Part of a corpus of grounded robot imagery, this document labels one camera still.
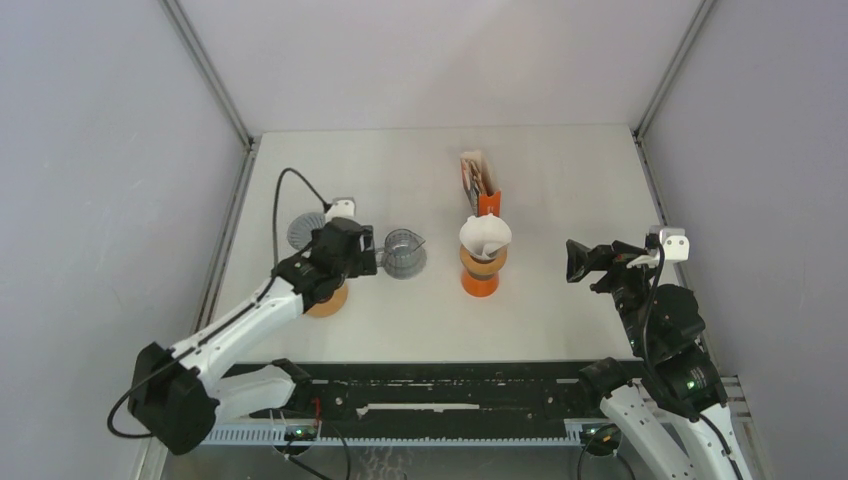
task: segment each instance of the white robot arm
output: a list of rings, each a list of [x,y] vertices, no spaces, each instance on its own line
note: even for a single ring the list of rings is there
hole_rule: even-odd
[[[696,422],[668,413],[687,456],[668,431],[645,406],[634,385],[623,385],[601,400],[601,411],[630,440],[633,447],[658,479],[751,480],[748,464],[730,423],[730,410],[715,404],[701,412],[722,432],[730,448],[727,454],[721,439],[702,419]],[[739,470],[737,476],[734,465]]]
[[[275,266],[271,278],[236,308],[203,330],[164,349],[156,343],[138,355],[129,411],[168,449],[180,455],[200,444],[216,423],[285,405],[295,383],[276,365],[224,378],[242,354],[267,335],[328,300],[348,278],[377,273],[373,229],[351,220],[353,202],[326,213],[309,247]]]
[[[601,360],[581,371],[590,403],[599,405],[630,439],[658,479],[750,480],[721,378],[697,344],[705,328],[698,303],[690,290],[659,286],[663,264],[688,259],[686,232],[651,227],[645,248],[616,241],[589,249],[573,240],[566,247],[569,283],[593,271],[605,272],[590,289],[612,295],[633,355],[646,362],[643,386],[666,410],[688,455],[645,407],[616,360]]]

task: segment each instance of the white tabletop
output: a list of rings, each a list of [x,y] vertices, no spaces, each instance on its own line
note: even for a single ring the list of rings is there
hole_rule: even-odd
[[[503,191],[513,231],[501,284],[490,297],[460,285],[459,228],[471,209],[459,154],[482,149]],[[349,281],[337,314],[303,316],[270,335],[244,361],[478,362],[631,358],[609,295],[590,276],[567,284],[565,241],[641,245],[657,224],[642,167],[624,125],[486,127],[267,133],[263,135],[230,252],[216,315],[268,275],[274,185],[298,168],[328,200],[352,196],[357,221],[382,242],[395,228],[426,239],[426,269],[411,280],[384,273]],[[280,200],[285,229],[320,204],[291,176]],[[666,269],[663,282],[676,282]]]

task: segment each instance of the small box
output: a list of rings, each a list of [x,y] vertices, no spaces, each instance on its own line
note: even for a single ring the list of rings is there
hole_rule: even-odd
[[[492,165],[480,150],[463,152],[459,156],[462,167],[462,187],[471,204],[471,211],[478,217],[501,215],[501,189],[495,179]]]

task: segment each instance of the white wall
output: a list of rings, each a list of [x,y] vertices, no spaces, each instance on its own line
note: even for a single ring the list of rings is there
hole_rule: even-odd
[[[3,478],[127,478],[106,414],[191,328],[241,157],[157,2],[2,2]]]
[[[184,0],[253,133],[628,123],[699,0]]]
[[[848,3],[719,2],[648,136],[777,479],[848,452]]]

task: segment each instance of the orange cup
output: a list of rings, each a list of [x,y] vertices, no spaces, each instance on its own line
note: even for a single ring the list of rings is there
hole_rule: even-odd
[[[329,317],[342,309],[345,302],[347,302],[347,292],[347,283],[345,283],[333,293],[333,296],[329,300],[323,303],[316,303],[306,311],[306,314],[314,318]]]
[[[506,263],[506,248],[498,252],[498,256],[488,262],[478,260],[464,246],[459,247],[459,259],[465,270],[462,271],[462,288],[469,295],[488,297],[495,293],[500,283],[498,271]]]

